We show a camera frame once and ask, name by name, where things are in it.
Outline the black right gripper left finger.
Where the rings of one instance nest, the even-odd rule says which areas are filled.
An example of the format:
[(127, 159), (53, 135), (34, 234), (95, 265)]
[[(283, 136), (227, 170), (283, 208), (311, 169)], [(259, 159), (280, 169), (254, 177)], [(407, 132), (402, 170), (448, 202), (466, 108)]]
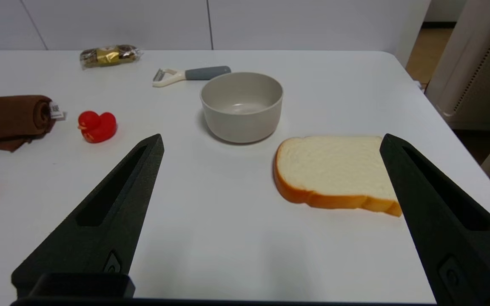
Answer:
[(164, 152), (161, 134), (131, 149), (13, 271), (18, 300), (134, 296), (128, 273)]

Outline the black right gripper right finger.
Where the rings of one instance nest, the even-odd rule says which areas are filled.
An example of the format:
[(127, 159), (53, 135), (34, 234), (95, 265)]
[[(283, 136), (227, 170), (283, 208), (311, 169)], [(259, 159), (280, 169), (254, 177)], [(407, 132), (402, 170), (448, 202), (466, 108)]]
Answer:
[(438, 306), (490, 306), (490, 213), (392, 134), (380, 155)]

